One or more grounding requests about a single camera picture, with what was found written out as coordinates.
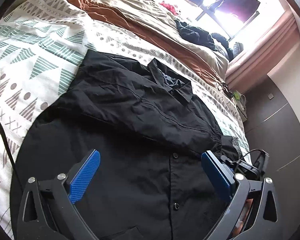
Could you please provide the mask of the person's right hand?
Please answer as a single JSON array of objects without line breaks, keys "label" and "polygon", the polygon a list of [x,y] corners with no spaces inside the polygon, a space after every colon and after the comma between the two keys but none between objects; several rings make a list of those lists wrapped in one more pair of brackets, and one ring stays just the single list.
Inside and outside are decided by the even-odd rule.
[{"label": "person's right hand", "polygon": [[239,219],[231,233],[231,237],[235,237],[235,236],[239,235],[240,232],[242,231],[242,228],[244,226],[245,221],[247,220],[247,216],[249,214],[252,204],[253,204],[253,199],[247,199],[245,201],[245,204],[243,206],[243,209],[239,216]]}]

